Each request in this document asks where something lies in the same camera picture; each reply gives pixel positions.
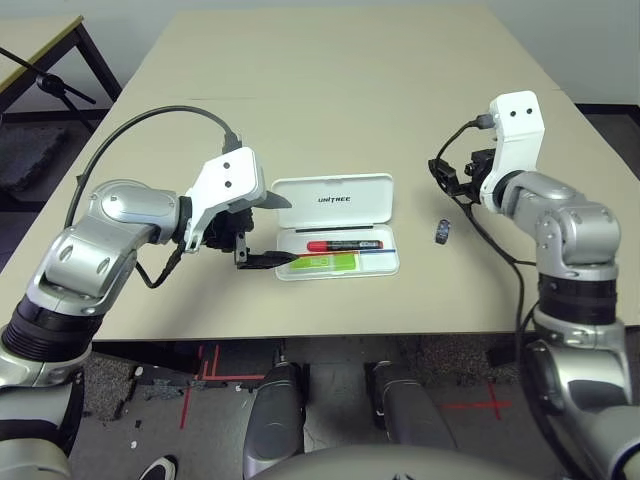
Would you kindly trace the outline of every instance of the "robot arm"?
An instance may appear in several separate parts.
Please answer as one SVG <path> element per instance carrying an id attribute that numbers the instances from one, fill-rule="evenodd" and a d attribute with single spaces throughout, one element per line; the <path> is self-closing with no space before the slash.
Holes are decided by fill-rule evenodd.
<path id="1" fill-rule="evenodd" d="M 640 478 L 640 409 L 631 405 L 624 324 L 615 316 L 618 222 L 604 205 L 535 171 L 544 134 L 535 94 L 500 95 L 488 115 L 498 143 L 472 154 L 471 181 L 460 185 L 439 158 L 431 172 L 449 195 L 503 214 L 535 241 L 539 340 L 522 357 L 532 411 L 557 420 L 583 471 Z"/>
<path id="2" fill-rule="evenodd" d="M 0 479 L 71 478 L 65 454 L 82 414 L 82 365 L 136 266 L 138 248 L 173 240 L 179 247 L 172 266 L 202 244 L 235 251 L 238 268 L 271 268 L 296 258 L 249 253 L 245 233 L 253 228 L 254 206 L 291 205 L 266 191 L 246 147 L 207 162 L 185 196 L 130 180 L 93 191 L 87 213 L 55 239 L 2 331 Z"/>

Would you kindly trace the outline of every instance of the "open case lid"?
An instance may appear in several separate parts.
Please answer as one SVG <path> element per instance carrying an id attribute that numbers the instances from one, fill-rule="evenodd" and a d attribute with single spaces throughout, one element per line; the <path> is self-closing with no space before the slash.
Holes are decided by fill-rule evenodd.
<path id="1" fill-rule="evenodd" d="M 282 228 L 373 225 L 391 219 L 393 178 L 388 173 L 283 178 L 271 190 L 292 205 L 278 210 Z"/>

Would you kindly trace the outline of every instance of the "shoe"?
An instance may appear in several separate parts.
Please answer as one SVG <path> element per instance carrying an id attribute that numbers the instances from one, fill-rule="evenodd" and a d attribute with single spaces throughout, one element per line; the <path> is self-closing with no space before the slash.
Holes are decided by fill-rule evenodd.
<path id="1" fill-rule="evenodd" d="M 178 460 L 167 455 L 149 465 L 138 480 L 175 480 L 178 473 Z"/>

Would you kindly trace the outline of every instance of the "unitree logo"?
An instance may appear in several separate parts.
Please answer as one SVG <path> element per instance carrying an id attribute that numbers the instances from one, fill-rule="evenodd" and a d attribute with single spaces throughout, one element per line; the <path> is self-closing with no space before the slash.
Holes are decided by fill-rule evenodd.
<path id="1" fill-rule="evenodd" d="M 351 197 L 320 197 L 318 203 L 350 202 Z"/>

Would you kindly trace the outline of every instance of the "black connector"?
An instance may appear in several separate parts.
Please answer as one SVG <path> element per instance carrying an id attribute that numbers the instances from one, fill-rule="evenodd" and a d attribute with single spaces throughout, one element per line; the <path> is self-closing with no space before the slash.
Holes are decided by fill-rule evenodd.
<path id="1" fill-rule="evenodd" d="M 222 145 L 222 153 L 233 152 L 242 147 L 242 140 L 233 132 L 224 134 L 224 144 Z"/>
<path id="2" fill-rule="evenodd" d="M 496 123 L 493 121 L 493 116 L 490 113 L 478 115 L 473 123 L 480 130 L 486 130 L 487 128 L 493 128 L 496 126 Z"/>

